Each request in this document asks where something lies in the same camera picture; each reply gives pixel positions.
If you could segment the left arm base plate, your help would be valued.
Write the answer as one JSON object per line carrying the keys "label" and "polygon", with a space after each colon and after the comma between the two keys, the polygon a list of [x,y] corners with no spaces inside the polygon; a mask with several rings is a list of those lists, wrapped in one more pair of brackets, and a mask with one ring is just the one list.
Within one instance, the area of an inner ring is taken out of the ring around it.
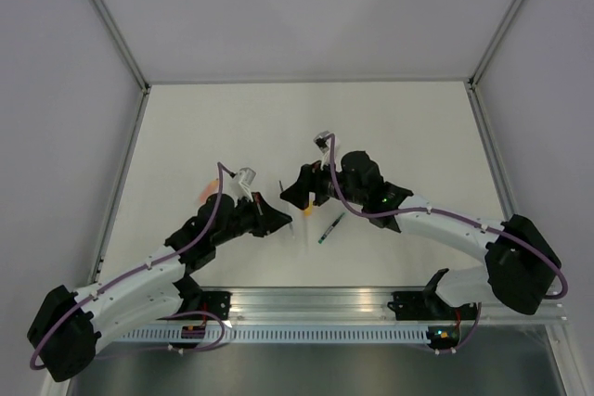
{"label": "left arm base plate", "polygon": [[226,321],[231,308],[232,293],[223,290],[203,291],[200,295],[198,310],[212,313]]}

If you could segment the grey purple pen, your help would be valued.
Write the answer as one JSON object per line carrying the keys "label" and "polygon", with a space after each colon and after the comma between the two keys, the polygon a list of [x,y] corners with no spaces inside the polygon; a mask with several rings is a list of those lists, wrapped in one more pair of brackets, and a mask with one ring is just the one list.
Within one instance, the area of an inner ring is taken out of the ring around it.
{"label": "grey purple pen", "polygon": [[287,215],[290,216],[291,218],[291,222],[288,224],[289,230],[290,230],[290,234],[291,234],[291,240],[292,241],[296,241],[296,235],[295,235],[295,225],[294,225],[294,217],[292,215],[291,212],[291,205],[288,201],[284,200],[283,198],[280,197],[280,195],[282,195],[282,193],[285,191],[284,186],[282,184],[282,181],[279,179],[278,180],[278,186],[279,186],[279,199],[281,201],[281,204],[283,206],[283,211],[284,213],[286,213]]}

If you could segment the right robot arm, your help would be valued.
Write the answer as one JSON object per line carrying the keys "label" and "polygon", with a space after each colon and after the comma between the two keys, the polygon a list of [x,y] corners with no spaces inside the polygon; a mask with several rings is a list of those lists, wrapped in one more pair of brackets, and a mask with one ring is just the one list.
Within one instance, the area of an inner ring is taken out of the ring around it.
{"label": "right robot arm", "polygon": [[516,313],[533,315],[551,286],[560,282],[562,263],[534,223],[514,214],[507,221],[460,215],[435,208],[411,190],[386,181],[366,152],[349,152],[335,166],[320,160],[301,167],[282,200],[300,210],[331,198],[371,224],[399,234],[422,236],[458,250],[478,264],[438,270],[420,293],[424,311],[442,319],[456,309],[497,300]]}

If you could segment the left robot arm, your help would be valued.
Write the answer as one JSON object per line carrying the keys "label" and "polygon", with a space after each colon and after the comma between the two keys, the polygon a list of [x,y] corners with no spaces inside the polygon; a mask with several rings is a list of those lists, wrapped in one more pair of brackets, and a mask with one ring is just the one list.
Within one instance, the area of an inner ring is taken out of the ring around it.
{"label": "left robot arm", "polygon": [[56,382],[81,373],[115,339],[157,319],[200,313],[200,286],[192,274],[213,261],[217,247],[244,235],[263,238],[291,224],[258,192],[227,194],[206,202],[138,266],[103,282],[50,290],[33,318],[27,339],[31,367]]}

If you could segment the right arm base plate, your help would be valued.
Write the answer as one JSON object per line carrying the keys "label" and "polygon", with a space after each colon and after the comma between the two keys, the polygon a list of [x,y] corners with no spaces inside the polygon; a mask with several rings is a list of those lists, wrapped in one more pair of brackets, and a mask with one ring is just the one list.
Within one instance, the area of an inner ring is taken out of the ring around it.
{"label": "right arm base plate", "polygon": [[470,321],[478,315],[477,305],[452,307],[433,294],[422,291],[395,291],[387,307],[398,321]]}

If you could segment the green pen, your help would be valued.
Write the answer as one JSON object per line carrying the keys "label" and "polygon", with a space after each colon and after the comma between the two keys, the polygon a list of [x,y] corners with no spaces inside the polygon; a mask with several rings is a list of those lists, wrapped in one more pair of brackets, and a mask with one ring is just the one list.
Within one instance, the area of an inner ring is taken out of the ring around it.
{"label": "green pen", "polygon": [[341,222],[341,220],[344,218],[345,216],[345,212],[342,212],[339,216],[337,216],[332,223],[326,228],[326,230],[324,231],[324,233],[319,237],[317,243],[318,244],[322,244],[325,242],[325,240],[328,238],[328,236],[331,234],[331,232],[336,228],[336,226]]}

